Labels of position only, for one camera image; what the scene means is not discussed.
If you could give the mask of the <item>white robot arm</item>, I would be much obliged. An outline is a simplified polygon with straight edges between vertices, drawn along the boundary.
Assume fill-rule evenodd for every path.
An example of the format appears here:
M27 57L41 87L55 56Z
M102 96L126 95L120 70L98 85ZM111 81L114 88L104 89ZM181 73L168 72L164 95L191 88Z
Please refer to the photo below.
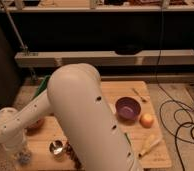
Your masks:
M86 171L144 171L104 98L90 64L57 69L47 89L21 111L0 110L0 144L19 151L23 129L52 113Z

